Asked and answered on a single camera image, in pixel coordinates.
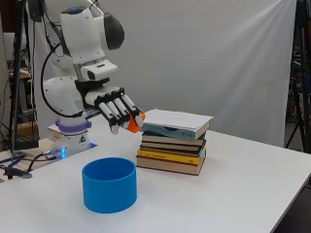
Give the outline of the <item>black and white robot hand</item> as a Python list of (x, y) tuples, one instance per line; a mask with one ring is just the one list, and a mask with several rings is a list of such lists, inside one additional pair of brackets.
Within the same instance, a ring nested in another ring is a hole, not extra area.
[(122, 87), (107, 86), (109, 81), (75, 81), (86, 109), (98, 111), (108, 121), (116, 135), (122, 127), (132, 133), (139, 132), (146, 115), (133, 103)]

